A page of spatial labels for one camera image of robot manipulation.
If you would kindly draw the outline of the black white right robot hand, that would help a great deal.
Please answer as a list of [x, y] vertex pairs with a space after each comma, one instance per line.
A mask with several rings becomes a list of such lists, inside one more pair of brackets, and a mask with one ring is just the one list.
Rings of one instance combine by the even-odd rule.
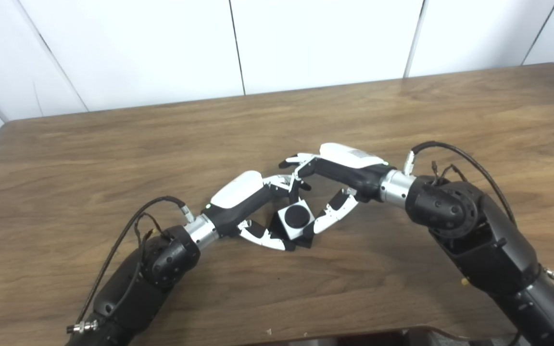
[[313, 238], [336, 222], [346, 217], [360, 202], [375, 200], [383, 202], [386, 183], [397, 173], [382, 158], [360, 149], [342, 144], [322, 144], [317, 155], [297, 153], [279, 163], [280, 169], [294, 166], [292, 177], [297, 181], [317, 174], [326, 179], [344, 184], [302, 235]]

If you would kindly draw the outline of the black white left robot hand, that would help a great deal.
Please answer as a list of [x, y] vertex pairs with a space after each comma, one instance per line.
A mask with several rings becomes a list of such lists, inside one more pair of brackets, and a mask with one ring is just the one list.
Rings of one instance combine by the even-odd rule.
[[222, 187], [201, 211], [219, 238], [240, 236], [251, 243], [270, 249], [292, 252], [296, 245], [275, 234], [270, 228], [250, 219], [261, 207], [277, 198], [300, 200], [299, 190], [311, 187], [293, 175], [263, 177], [258, 171], [245, 171]]

